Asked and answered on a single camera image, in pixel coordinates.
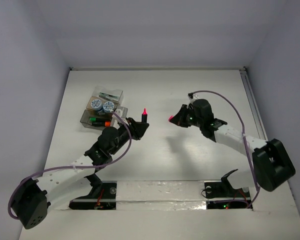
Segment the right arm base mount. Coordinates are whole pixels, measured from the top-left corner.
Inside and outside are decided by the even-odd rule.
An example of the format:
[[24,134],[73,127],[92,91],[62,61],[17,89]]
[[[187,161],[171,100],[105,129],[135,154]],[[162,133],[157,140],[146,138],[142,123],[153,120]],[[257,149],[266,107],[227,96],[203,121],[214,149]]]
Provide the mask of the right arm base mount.
[[251,195],[249,188],[235,189],[230,184],[228,177],[238,169],[231,170],[220,180],[204,183],[201,195],[206,199],[207,210],[252,209],[250,206]]

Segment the blue white round jar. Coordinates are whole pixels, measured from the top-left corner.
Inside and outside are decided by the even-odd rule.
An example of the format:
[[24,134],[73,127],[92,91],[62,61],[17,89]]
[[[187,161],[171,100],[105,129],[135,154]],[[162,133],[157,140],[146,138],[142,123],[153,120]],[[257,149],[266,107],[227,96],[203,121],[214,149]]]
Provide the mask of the blue white round jar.
[[99,98],[92,99],[90,101],[89,107],[93,111],[99,112],[99,111],[101,111],[103,109],[103,102]]

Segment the orange cap highlighter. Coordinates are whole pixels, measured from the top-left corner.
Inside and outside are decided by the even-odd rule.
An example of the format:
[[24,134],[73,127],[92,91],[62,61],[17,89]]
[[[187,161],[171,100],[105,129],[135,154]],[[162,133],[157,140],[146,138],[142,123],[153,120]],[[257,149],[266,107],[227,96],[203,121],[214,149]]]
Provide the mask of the orange cap highlighter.
[[93,127],[110,127],[110,121],[95,121],[91,124]]

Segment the pink tip black highlighter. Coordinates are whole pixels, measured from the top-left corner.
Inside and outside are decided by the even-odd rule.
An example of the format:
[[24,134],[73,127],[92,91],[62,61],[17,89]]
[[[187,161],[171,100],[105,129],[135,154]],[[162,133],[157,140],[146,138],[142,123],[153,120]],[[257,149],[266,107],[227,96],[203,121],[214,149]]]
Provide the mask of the pink tip black highlighter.
[[141,115],[141,121],[143,123],[147,123],[148,122],[148,113],[147,113],[146,108],[144,108],[143,113]]

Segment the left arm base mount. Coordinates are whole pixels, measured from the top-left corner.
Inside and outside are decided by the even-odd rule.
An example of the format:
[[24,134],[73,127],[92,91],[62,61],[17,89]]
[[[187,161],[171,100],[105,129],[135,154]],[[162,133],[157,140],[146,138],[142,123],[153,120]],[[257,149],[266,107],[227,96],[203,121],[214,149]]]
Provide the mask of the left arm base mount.
[[71,210],[115,210],[117,208],[117,182],[102,180],[92,174],[85,177],[89,181],[90,191],[69,202]]

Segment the green cap highlighter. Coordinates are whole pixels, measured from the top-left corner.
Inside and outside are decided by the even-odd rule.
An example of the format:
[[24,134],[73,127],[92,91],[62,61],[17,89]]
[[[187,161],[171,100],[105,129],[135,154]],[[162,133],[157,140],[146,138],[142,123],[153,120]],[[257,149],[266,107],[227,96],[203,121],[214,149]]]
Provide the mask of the green cap highlighter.
[[89,120],[94,123],[94,122],[103,122],[104,119],[102,118],[95,118],[95,117],[90,117]]

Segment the clear green pen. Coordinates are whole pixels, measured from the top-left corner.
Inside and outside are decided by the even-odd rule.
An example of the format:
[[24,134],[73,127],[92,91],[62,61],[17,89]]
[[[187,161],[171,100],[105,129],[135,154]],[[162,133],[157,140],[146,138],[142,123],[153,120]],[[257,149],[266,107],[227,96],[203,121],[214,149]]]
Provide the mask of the clear green pen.
[[117,96],[117,95],[112,95],[112,94],[107,94],[107,93],[103,93],[103,92],[100,92],[99,93],[99,97],[100,98],[108,98],[108,99],[119,99],[120,97]]

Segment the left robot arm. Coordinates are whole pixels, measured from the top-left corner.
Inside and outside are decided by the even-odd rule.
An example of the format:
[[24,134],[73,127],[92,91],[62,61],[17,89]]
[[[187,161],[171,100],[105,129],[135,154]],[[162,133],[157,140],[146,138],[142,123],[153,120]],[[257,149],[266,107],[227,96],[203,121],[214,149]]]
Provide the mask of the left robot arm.
[[142,116],[141,121],[119,118],[118,123],[119,128],[103,129],[92,147],[73,163],[47,168],[24,178],[8,201],[9,216],[20,221],[25,229],[32,229],[51,210],[70,201],[72,187],[80,181],[86,181],[83,191],[88,197],[98,197],[103,183],[96,173],[116,163],[113,156],[124,145],[130,147],[133,140],[140,140],[150,126],[146,116]]

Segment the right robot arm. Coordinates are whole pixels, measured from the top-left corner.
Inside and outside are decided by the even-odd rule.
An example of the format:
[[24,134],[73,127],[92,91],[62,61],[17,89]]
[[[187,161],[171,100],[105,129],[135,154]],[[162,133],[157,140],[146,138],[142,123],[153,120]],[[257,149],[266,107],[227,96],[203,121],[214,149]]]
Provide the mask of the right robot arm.
[[237,130],[226,121],[214,117],[206,99],[183,104],[169,122],[182,127],[198,127],[202,135],[246,156],[252,165],[253,182],[272,192],[296,174],[296,169],[278,139],[266,141]]

